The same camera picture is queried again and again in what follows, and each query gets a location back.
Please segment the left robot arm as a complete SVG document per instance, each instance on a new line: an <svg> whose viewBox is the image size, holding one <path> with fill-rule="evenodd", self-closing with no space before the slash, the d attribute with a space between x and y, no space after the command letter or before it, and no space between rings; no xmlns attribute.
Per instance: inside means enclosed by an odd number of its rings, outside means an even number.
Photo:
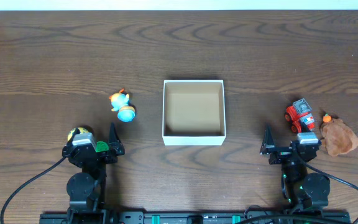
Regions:
<svg viewBox="0 0 358 224"><path fill-rule="evenodd" d="M125 149L114 123L111 123L109 139L97 141L93 133L75 128L62 149L62 156L79 167L67 182L70 197L66 223L116 223L113 211L104 207L106 166L117 162Z"/></svg>

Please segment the blue orange toy figure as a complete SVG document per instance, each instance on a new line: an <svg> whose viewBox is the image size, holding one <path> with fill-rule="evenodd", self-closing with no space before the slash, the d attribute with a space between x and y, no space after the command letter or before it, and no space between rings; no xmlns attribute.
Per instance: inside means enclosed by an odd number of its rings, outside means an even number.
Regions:
<svg viewBox="0 0 358 224"><path fill-rule="evenodd" d="M135 118L135 108L129 104L129 94L124 93L122 88L117 93L109 96L112 109L117 113L117 118L122 122L128 123Z"/></svg>

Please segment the green round disc toy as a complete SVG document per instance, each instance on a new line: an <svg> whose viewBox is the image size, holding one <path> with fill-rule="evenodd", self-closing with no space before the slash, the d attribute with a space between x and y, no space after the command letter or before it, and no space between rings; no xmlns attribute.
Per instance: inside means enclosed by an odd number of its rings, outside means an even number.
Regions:
<svg viewBox="0 0 358 224"><path fill-rule="evenodd" d="M110 150L110 148L109 148L108 143L106 143L104 141L98 141L96 143L96 149L95 149L96 152L105 152L105 151L109 151L109 150Z"/></svg>

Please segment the red toy fire truck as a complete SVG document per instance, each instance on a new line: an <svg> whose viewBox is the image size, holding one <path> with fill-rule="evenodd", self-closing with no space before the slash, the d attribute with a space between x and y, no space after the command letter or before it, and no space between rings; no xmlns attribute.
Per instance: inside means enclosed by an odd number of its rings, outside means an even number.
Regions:
<svg viewBox="0 0 358 224"><path fill-rule="evenodd" d="M312 132L315 127L311 107L304 98L286 108L285 119L290 123L293 133Z"/></svg>

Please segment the yellow ball blue letters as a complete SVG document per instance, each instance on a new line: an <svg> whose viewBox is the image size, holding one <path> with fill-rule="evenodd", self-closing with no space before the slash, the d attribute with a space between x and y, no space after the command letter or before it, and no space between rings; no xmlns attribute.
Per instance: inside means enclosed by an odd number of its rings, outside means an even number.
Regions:
<svg viewBox="0 0 358 224"><path fill-rule="evenodd" d="M67 141L69 141L75 134L84 134L84 133L89 133L89 131L82 127L74 128L68 133Z"/></svg>

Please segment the brown plush toy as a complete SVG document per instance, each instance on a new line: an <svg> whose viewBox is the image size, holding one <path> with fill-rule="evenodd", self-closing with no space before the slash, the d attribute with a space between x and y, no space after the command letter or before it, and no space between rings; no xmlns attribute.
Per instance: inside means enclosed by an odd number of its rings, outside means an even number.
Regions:
<svg viewBox="0 0 358 224"><path fill-rule="evenodd" d="M358 137L342 119L325 114L319 130L322 145L330 156L347 154L358 147Z"/></svg>

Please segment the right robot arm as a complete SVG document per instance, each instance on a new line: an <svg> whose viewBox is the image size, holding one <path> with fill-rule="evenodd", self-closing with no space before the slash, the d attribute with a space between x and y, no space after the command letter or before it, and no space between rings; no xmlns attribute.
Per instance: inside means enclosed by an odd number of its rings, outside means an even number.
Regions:
<svg viewBox="0 0 358 224"><path fill-rule="evenodd" d="M330 180L323 174L307 171L307 162L316 157L321 141L312 132L297 134L288 147L276 146L269 127L266 127L260 148L268 155L270 165L282 168L282 192L289 201L288 214L321 210L328 206Z"/></svg>

